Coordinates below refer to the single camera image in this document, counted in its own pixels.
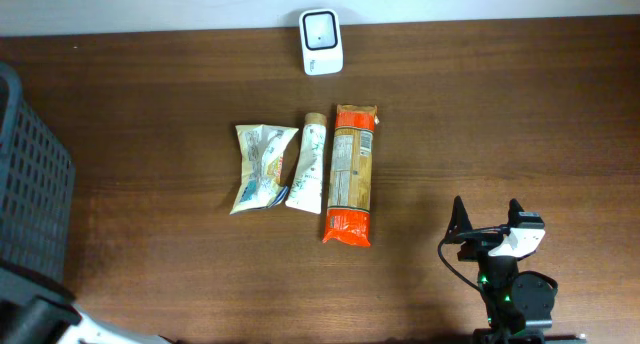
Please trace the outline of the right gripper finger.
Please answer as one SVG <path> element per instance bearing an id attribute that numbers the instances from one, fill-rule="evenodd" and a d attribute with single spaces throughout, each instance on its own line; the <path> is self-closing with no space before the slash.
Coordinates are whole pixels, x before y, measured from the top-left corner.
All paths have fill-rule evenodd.
<path id="1" fill-rule="evenodd" d="M 519 227 L 523 222 L 523 217 L 521 216 L 522 212 L 523 208 L 519 202 L 515 198 L 511 199 L 509 201 L 507 225 L 509 227 Z"/>
<path id="2" fill-rule="evenodd" d="M 465 236 L 473 230 L 468 213 L 460 196 L 453 201 L 451 219 L 446 233 L 446 242 L 463 242 Z"/>

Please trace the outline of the cream snack bag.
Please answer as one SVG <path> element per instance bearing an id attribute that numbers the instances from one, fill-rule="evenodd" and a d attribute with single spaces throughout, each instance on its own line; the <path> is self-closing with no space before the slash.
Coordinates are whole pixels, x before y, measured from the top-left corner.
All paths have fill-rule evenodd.
<path id="1" fill-rule="evenodd" d="M 284 153 L 297 128 L 266 124 L 235 126 L 241 152 L 241 184 L 231 215 L 280 204 L 289 188 L 281 183 Z"/>

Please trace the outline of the white cosmetic tube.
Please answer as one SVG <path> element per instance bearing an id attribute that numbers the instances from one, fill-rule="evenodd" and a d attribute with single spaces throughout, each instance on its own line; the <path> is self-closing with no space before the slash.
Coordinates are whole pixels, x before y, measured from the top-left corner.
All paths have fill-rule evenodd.
<path id="1" fill-rule="evenodd" d="M 326 125 L 324 114 L 305 115 L 295 176 L 285 201 L 287 207 L 321 213 Z"/>

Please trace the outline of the orange spaghetti pasta pack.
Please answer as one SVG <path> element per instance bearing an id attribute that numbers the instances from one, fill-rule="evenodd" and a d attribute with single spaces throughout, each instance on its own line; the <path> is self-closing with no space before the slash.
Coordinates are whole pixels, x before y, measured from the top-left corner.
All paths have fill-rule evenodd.
<path id="1" fill-rule="evenodd" d="M 377 124 L 375 106 L 341 104 L 331 151 L 325 242 L 368 247 L 371 226 L 373 140 Z"/>

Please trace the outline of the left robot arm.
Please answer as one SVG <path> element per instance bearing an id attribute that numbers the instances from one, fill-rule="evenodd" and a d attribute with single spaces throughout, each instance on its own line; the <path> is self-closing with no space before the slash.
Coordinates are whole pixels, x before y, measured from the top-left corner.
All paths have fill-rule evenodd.
<path id="1" fill-rule="evenodd" d="M 1 342 L 4 344 L 166 343 L 92 318 L 60 283 L 1 262 Z"/>

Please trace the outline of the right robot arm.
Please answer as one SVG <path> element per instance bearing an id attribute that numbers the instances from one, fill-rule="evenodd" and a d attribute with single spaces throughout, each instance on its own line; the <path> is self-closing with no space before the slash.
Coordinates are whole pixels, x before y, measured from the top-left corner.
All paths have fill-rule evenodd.
<path id="1" fill-rule="evenodd" d="M 551 312 L 558 283 L 541 273 L 518 269 L 518 263 L 533 255 L 546 234 L 545 223 L 519 202 L 509 202 L 508 221 L 494 227 L 473 228 L 462 199 L 454 198 L 452 215 L 441 245 L 460 247 L 457 260 L 478 264 L 475 282 L 443 264 L 476 290 L 483 300 L 487 329 L 476 329 L 474 343 L 543 343 L 544 331 L 552 326 Z"/>

